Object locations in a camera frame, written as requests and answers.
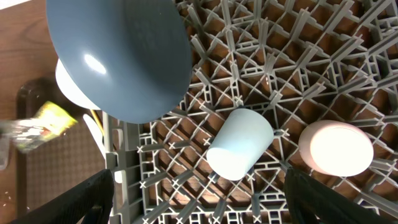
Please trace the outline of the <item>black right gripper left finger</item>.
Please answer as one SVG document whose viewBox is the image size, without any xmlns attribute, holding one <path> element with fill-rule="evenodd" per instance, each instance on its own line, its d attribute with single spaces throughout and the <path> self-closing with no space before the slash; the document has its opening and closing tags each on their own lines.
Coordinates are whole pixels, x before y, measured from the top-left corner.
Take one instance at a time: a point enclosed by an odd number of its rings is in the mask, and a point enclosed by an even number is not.
<svg viewBox="0 0 398 224">
<path fill-rule="evenodd" d="M 107 224 L 113 207 L 114 180 L 103 169 L 12 224 Z"/>
</svg>

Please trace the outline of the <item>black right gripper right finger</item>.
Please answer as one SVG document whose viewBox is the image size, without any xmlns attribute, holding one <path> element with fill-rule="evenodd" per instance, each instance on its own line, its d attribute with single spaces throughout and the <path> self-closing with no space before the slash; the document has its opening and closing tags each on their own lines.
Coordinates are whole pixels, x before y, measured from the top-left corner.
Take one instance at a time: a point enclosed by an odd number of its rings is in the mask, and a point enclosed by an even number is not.
<svg viewBox="0 0 398 224">
<path fill-rule="evenodd" d="M 293 223 L 392 223 L 293 167 L 287 169 L 284 193 Z"/>
</svg>

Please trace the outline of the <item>pink plastic cup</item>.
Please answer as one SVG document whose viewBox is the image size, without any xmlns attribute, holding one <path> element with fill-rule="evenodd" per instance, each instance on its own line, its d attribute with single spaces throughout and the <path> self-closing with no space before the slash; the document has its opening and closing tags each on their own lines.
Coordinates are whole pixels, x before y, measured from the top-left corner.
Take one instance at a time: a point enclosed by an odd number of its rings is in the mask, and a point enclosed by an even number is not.
<svg viewBox="0 0 398 224">
<path fill-rule="evenodd" d="M 374 158 L 373 145 L 362 130 L 332 120 L 309 124 L 299 137 L 298 149 L 310 168 L 339 177 L 362 173 Z"/>
</svg>

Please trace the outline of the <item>light blue plastic knife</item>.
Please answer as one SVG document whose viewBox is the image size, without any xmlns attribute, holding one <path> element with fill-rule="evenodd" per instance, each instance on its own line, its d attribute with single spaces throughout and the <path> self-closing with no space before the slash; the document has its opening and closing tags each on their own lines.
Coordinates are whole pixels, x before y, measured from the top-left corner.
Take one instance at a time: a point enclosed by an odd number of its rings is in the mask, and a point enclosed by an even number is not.
<svg viewBox="0 0 398 224">
<path fill-rule="evenodd" d="M 97 144 L 97 147 L 100 150 L 103 159 L 106 159 L 106 149 L 103 142 L 103 133 L 101 132 L 100 127 L 88 114 L 83 115 L 83 120 L 86 123 L 95 143 Z"/>
</svg>

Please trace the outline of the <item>wooden chopstick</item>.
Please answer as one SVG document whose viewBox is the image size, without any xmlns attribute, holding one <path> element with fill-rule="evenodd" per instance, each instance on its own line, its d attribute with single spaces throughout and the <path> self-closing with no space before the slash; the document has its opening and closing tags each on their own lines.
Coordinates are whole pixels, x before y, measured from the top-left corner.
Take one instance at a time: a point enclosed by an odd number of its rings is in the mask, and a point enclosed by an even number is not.
<svg viewBox="0 0 398 224">
<path fill-rule="evenodd" d="M 104 136 L 104 129 L 103 129 L 103 123 L 100 120 L 100 117 L 98 116 L 97 112 L 93 109 L 90 109 L 90 113 L 91 113 L 91 118 L 94 120 L 94 122 L 96 123 L 97 127 L 99 128 L 99 130 L 101 131 L 102 135 Z"/>
</svg>

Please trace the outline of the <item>light blue plastic cup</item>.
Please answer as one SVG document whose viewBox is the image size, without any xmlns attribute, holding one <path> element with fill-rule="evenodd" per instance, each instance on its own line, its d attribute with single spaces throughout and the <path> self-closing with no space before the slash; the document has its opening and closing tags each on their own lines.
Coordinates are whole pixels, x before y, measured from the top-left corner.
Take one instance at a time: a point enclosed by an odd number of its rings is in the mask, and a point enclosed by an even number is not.
<svg viewBox="0 0 398 224">
<path fill-rule="evenodd" d="M 242 179 L 274 139 L 273 128 L 261 114 L 244 108 L 230 113 L 213 142 L 206 159 L 219 176 Z"/>
</svg>

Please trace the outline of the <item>yellow foil wrapper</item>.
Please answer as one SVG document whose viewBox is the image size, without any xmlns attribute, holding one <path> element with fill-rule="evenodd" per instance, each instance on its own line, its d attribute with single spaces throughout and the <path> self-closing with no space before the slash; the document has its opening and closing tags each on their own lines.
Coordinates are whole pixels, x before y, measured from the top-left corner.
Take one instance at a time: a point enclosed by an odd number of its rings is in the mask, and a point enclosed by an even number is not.
<svg viewBox="0 0 398 224">
<path fill-rule="evenodd" d="M 63 108 L 47 101 L 29 119 L 2 120 L 1 138 L 10 139 L 18 150 L 27 153 L 60 137 L 77 123 Z"/>
</svg>

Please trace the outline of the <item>light blue rice bowl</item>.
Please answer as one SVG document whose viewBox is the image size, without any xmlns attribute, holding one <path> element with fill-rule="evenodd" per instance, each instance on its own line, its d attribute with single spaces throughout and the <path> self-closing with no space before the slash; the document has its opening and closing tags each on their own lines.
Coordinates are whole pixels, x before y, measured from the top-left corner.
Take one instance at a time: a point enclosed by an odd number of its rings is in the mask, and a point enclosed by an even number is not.
<svg viewBox="0 0 398 224">
<path fill-rule="evenodd" d="M 57 60 L 55 78 L 61 92 L 72 103 L 89 110 L 100 110 L 75 84 L 60 59 Z"/>
</svg>

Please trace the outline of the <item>dark blue plate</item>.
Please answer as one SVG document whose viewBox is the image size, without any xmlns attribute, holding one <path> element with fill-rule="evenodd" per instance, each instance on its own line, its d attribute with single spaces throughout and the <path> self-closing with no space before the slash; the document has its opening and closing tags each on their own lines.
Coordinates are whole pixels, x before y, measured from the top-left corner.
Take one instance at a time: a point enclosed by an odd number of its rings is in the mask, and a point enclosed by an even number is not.
<svg viewBox="0 0 398 224">
<path fill-rule="evenodd" d="M 101 110 L 142 124 L 177 107 L 192 78 L 192 51 L 171 0 L 47 0 L 54 49 Z"/>
</svg>

